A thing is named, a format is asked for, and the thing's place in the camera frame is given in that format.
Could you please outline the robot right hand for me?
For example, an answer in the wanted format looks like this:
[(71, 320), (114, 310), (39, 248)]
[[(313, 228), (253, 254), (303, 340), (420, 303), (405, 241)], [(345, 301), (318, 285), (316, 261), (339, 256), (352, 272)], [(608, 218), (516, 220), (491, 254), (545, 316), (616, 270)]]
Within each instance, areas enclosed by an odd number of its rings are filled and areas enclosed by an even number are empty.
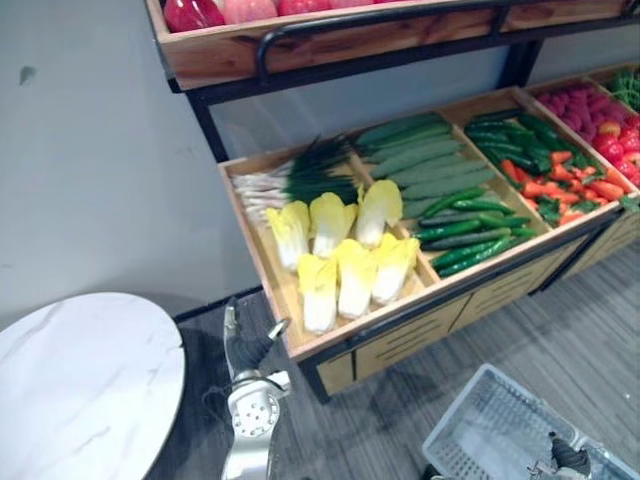
[(576, 450), (555, 431), (548, 434), (551, 441), (551, 461), (537, 461), (527, 468), (530, 479), (582, 480), (591, 476), (591, 460), (585, 449)]

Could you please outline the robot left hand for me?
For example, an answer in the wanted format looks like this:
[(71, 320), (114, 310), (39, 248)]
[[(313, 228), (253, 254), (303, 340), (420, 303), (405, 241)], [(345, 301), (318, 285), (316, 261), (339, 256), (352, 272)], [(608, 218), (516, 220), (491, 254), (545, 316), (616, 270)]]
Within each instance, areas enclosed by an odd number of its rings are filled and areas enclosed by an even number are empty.
[(288, 326), (289, 320), (284, 319), (277, 322), (266, 336), (244, 337), (239, 322), (238, 300), (231, 297), (225, 306), (223, 323), (224, 352), (230, 378), (235, 380), (243, 372), (258, 370), (260, 363)]

